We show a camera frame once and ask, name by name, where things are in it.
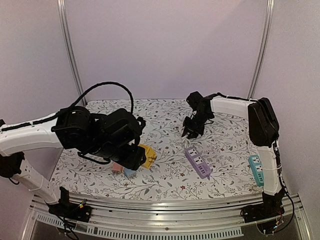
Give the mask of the pink plug adapter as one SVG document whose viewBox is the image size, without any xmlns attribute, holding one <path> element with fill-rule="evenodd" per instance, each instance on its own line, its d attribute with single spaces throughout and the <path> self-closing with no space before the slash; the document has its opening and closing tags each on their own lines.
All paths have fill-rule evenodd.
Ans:
<svg viewBox="0 0 320 240">
<path fill-rule="evenodd" d="M 116 162 L 113 162 L 112 169 L 111 169 L 113 174 L 121 174 L 123 172 L 123 169 L 124 169 L 123 166 L 121 166 Z"/>
</svg>

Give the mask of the yellow cube socket adapter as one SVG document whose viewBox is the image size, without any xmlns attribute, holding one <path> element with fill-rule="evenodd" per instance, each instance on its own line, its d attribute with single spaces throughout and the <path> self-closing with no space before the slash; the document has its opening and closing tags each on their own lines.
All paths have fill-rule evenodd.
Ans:
<svg viewBox="0 0 320 240">
<path fill-rule="evenodd" d="M 152 164 L 155 162 L 156 158 L 157 158 L 157 154 L 156 152 L 153 150 L 152 147 L 144 145 L 144 144 L 139 144 L 139 147 L 144 148 L 145 150 L 145 163 L 142 165 L 144 168 L 150 170 Z"/>
</svg>

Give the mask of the purple power strip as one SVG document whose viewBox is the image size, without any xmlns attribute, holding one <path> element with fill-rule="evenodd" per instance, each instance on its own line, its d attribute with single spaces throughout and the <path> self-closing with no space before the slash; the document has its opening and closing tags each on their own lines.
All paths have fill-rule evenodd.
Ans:
<svg viewBox="0 0 320 240">
<path fill-rule="evenodd" d="M 195 147 L 186 148 L 185 156 L 201 179 L 210 179 L 212 169 L 208 166 Z"/>
</svg>

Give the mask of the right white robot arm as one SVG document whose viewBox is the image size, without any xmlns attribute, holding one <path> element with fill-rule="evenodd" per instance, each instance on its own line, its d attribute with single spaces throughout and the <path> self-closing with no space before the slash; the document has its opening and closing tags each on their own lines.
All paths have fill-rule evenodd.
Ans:
<svg viewBox="0 0 320 240">
<path fill-rule="evenodd" d="M 283 189 L 281 182 L 282 164 L 279 153 L 279 122 L 270 100 L 245 99 L 236 96 L 213 93 L 202 96 L 195 91 L 189 94 L 186 102 L 195 115 L 185 117 L 182 137 L 195 139 L 202 136 L 205 124 L 215 117 L 215 114 L 237 116 L 248 121 L 248 135 L 256 146 L 262 160 L 264 173 L 263 193 L 275 196 Z"/>
</svg>

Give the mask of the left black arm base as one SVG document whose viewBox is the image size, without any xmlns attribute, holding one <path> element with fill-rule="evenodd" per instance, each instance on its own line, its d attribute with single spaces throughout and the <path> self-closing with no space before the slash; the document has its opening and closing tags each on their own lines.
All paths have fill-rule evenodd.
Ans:
<svg viewBox="0 0 320 240">
<path fill-rule="evenodd" d="M 70 193 L 60 186 L 60 199 L 58 203 L 47 204 L 49 213 L 61 218 L 72 219 L 88 223 L 91 218 L 92 207 L 87 205 L 88 200 L 83 199 L 80 203 L 70 202 Z"/>
</svg>

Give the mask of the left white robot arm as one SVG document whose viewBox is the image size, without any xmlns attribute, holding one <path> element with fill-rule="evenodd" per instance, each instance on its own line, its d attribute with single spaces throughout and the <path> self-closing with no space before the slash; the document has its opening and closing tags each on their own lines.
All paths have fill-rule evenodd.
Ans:
<svg viewBox="0 0 320 240">
<path fill-rule="evenodd" d="M 54 187 L 25 158 L 37 149 L 76 149 L 88 161 L 107 165 L 118 163 L 137 170 L 146 161 L 140 146 L 146 123 L 132 110 L 119 108 L 110 114 L 91 113 L 77 101 L 46 117 L 24 123 L 0 126 L 0 174 L 22 184 L 41 197 L 63 217 L 74 213 L 69 192 Z"/>
</svg>

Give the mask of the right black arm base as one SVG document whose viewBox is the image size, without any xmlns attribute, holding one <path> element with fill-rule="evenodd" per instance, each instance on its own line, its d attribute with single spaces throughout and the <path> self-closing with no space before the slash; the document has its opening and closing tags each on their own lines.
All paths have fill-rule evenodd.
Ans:
<svg viewBox="0 0 320 240">
<path fill-rule="evenodd" d="M 243 207 L 240 211 L 240 215 L 243 217 L 245 223 L 282 215 L 285 213 L 282 203 L 283 197 L 283 192 L 279 192 L 275 195 L 269 195 L 263 192 L 262 203 L 250 204 Z"/>
</svg>

